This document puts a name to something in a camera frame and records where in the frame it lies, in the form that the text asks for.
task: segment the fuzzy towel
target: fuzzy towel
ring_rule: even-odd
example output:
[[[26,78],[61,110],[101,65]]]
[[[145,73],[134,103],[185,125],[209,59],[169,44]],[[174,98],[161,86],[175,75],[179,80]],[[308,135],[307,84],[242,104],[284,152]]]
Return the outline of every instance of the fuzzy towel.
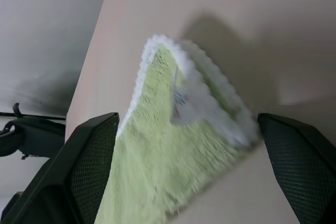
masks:
[[[192,106],[198,111],[187,124],[172,123],[176,68],[177,85],[198,87],[186,88],[196,93]],[[154,36],[145,45],[133,99],[118,129],[96,223],[165,223],[256,141],[250,112],[205,52],[190,41],[178,45]]]

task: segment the green microfiber cloth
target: green microfiber cloth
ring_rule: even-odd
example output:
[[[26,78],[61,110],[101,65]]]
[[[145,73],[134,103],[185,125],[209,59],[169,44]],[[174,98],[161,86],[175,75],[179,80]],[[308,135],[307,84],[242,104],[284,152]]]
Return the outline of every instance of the green microfiber cloth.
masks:
[[[177,85],[200,87],[190,93],[200,90],[193,105],[201,116],[188,124],[172,123],[176,68]],[[154,36],[145,45],[133,99],[118,129],[96,223],[165,223],[246,155],[257,141],[256,129],[204,51],[190,41],[178,45]]]

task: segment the folded cloth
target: folded cloth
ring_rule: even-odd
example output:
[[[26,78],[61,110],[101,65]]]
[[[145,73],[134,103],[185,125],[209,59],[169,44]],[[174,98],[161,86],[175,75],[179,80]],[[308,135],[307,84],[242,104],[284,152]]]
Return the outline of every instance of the folded cloth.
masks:
[[[204,51],[153,36],[118,129],[96,223],[165,223],[257,139],[250,112]]]

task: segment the black mesh pad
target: black mesh pad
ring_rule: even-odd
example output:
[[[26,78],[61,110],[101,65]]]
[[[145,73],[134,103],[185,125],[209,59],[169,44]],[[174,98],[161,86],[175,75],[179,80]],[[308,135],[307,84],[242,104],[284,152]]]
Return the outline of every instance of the black mesh pad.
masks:
[[[85,224],[95,222],[110,174],[117,127],[115,120],[109,120],[95,129],[68,179]]]
[[[303,135],[274,120],[261,124],[275,177],[300,223],[320,223],[336,192],[336,175]]]

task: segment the white scalloped trim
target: white scalloped trim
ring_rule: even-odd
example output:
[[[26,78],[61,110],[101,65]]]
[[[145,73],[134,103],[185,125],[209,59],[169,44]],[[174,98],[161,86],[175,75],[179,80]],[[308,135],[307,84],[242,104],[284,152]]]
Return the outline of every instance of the white scalloped trim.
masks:
[[[235,120],[233,120],[230,115],[219,106],[217,100],[211,96],[208,87],[204,84],[205,88],[202,89],[204,101],[216,103],[216,110],[207,116],[205,120],[213,127],[216,133],[226,138],[233,145],[250,146],[256,142],[258,139],[257,124],[252,119],[250,111],[246,108],[241,98],[236,94],[235,89],[221,73],[219,67],[213,64],[211,59],[198,45],[191,41],[182,41],[181,45],[179,45],[173,39],[164,35],[154,35],[151,39],[147,40],[144,46],[132,101],[124,119],[119,125],[117,138],[137,106],[138,99],[142,93],[147,67],[154,59],[160,45],[164,45],[171,52],[185,79],[192,79],[193,81],[202,82],[204,84],[202,75],[195,69],[195,63],[193,62],[195,61],[202,67],[211,81],[218,86],[221,95],[227,103],[235,111],[240,111],[237,113]]]

